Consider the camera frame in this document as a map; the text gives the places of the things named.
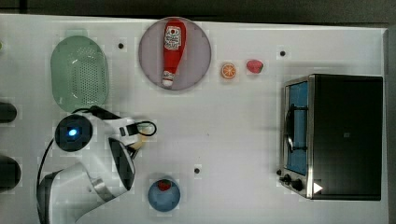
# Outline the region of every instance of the gray floor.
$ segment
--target gray floor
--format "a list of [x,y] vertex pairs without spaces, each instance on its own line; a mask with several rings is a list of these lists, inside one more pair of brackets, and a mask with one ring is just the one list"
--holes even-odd
[[[314,23],[389,27],[394,0],[1,0],[0,12],[45,15],[162,18],[197,21]],[[389,29],[388,104],[389,223],[396,223],[396,26]]]

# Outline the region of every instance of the red ketchup bottle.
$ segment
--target red ketchup bottle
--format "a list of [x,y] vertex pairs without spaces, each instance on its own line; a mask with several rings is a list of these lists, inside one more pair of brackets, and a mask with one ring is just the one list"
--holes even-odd
[[170,20],[165,26],[163,38],[163,85],[171,87],[184,46],[186,45],[186,26],[180,20]]

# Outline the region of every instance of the red food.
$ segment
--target red food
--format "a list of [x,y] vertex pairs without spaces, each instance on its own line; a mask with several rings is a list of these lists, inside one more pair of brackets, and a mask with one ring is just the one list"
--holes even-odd
[[158,181],[158,189],[160,189],[160,191],[169,190],[171,187],[172,183],[169,180],[163,179]]
[[264,64],[258,60],[250,60],[247,62],[247,70],[251,73],[259,74],[264,68]]
[[180,20],[166,23],[163,38],[163,85],[170,87],[186,45],[186,26]]

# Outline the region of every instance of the red fruit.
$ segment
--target red fruit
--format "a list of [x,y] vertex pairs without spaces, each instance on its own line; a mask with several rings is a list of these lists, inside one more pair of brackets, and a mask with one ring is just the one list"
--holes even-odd
[[264,68],[264,64],[258,60],[250,60],[247,62],[247,70],[251,73],[259,74]]
[[172,183],[167,179],[158,181],[158,189],[160,189],[160,191],[169,190],[171,187],[172,187]]

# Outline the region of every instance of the small orange fruit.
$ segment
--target small orange fruit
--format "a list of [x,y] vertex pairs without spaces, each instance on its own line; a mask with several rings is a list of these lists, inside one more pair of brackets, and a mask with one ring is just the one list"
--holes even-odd
[[232,63],[225,63],[221,67],[221,75],[224,78],[232,79],[236,75],[236,68]]

